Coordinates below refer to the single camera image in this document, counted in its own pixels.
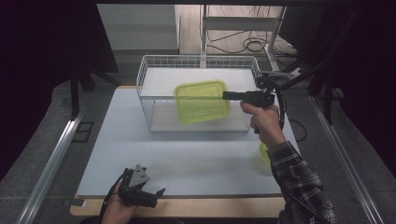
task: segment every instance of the white table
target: white table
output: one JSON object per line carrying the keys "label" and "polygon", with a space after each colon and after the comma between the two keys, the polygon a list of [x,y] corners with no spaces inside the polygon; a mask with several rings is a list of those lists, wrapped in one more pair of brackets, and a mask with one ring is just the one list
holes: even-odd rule
{"label": "white table", "polygon": [[[297,148],[287,119],[283,132]],[[77,197],[91,199],[91,208],[72,206],[71,213],[97,215],[124,168],[141,164],[150,177],[143,190],[166,191],[155,212],[140,208],[137,216],[276,217],[284,201],[259,143],[253,130],[150,133],[136,89],[118,88],[78,187]]]}

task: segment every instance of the hand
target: hand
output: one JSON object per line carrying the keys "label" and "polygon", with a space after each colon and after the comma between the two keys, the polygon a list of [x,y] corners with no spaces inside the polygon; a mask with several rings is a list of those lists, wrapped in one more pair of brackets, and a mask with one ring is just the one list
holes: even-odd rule
{"label": "hand", "polygon": [[269,105],[263,109],[241,102],[241,107],[245,113],[253,115],[250,126],[260,130],[259,138],[268,148],[286,142],[285,135],[279,126],[279,113],[276,105]]}
{"label": "hand", "polygon": [[107,209],[103,214],[102,224],[126,224],[134,214],[137,206],[127,206],[122,202],[120,196],[117,194],[119,187],[120,183],[116,186],[113,192],[114,194],[108,200]]}

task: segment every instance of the lime green lid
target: lime green lid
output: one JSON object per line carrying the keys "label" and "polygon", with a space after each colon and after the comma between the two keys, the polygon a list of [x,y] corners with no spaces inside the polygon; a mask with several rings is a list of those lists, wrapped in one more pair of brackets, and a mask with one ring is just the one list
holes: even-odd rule
{"label": "lime green lid", "polygon": [[227,86],[221,80],[181,84],[175,87],[178,119],[182,123],[194,123],[227,117],[230,102],[222,100]]}

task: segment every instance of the white wire basket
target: white wire basket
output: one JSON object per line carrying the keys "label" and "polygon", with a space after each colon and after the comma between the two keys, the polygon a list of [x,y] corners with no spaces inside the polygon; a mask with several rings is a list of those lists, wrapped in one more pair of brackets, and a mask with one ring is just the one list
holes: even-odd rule
{"label": "white wire basket", "polygon": [[180,84],[219,79],[226,83],[228,91],[255,91],[255,79],[261,75],[252,56],[147,55],[140,66],[136,89],[152,133],[247,133],[251,116],[237,101],[230,102],[231,113],[226,118],[181,123],[174,89]]}

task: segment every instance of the white board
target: white board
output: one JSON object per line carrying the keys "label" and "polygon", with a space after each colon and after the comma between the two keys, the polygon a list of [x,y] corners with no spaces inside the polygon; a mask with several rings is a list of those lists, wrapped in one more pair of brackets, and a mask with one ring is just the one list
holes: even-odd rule
{"label": "white board", "polygon": [[[283,130],[297,148],[289,121]],[[135,89],[117,89],[77,195],[104,197],[124,168],[147,167],[148,192],[164,197],[280,194],[253,133],[150,133]]]}

